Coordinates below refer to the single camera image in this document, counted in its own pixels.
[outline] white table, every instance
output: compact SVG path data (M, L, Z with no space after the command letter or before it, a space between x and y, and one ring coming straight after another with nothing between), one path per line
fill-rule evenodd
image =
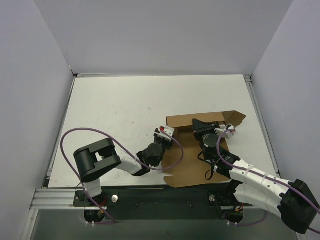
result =
M62 134L87 127L115 137L132 153L153 142L153 132L166 116L237 110L246 115L227 144L231 153L275 175L275 169L242 75L135 76L76 78ZM75 150L103 139L98 133L73 132L65 152L76 166ZM113 169L101 177L102 186L163 185L164 173L141 177ZM49 188L75 187L79 180L58 149Z

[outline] flattened cardboard box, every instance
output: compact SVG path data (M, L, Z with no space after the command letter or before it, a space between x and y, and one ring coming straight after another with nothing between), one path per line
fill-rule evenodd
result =
M215 172L211 180L206 180L205 174L211 169L210 165L198 160L201 152L199 142L196 140L192 129L192 119L198 119L205 123L219 122L220 124L232 124L239 126L246 118L246 115L238 111L208 112L178 116L167 116L166 125L175 128L174 136L181 143L184 149L183 160L174 168L165 170L164 173L172 176L165 176L164 181L170 187L181 188L203 184L225 182L229 179ZM221 146L228 149L226 141L221 141ZM181 149L173 144L172 149L166 151L161 162L163 168L172 166L181 157Z

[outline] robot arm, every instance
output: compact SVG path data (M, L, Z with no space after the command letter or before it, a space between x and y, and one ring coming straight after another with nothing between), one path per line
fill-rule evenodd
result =
M205 123L193 119L193 134L202 149L203 161L210 164L215 172L231 179L227 188L235 202L254 205L271 212L279 216L295 232L305 234L317 211L296 192L302 193L318 209L320 208L307 184L298 179L290 182L269 175L223 147L217 146L219 136L227 132L226 129L234 130L232 125L225 129L219 127L218 123ZM226 135L226 138L232 137L234 133L235 131ZM219 157L218 149L225 162Z
M154 131L154 141L146 149L131 156L122 149L116 149L110 138L97 141L76 150L73 154L81 182L87 193L96 197L102 193L100 177L112 169L120 169L132 176L139 177L150 172L146 166L158 167L166 150L171 149L175 129L169 126L159 127Z

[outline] screw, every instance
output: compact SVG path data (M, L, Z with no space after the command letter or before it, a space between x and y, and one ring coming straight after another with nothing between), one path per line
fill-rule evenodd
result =
M111 197L111 201L112 201L113 203L118 202L118 196L117 196L117 195L113 195L113 196Z
M213 195L213 194L211 194L210 196L209 196L209 201L210 202L214 202L216 199L215 199L215 195Z

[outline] white wall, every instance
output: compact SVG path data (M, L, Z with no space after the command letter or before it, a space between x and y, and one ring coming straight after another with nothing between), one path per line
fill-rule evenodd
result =
M74 73L252 74L293 0L35 0Z
M293 2L252 82L281 176L305 181L320 202L319 0Z
M0 2L0 235L20 239L73 80L33 0Z

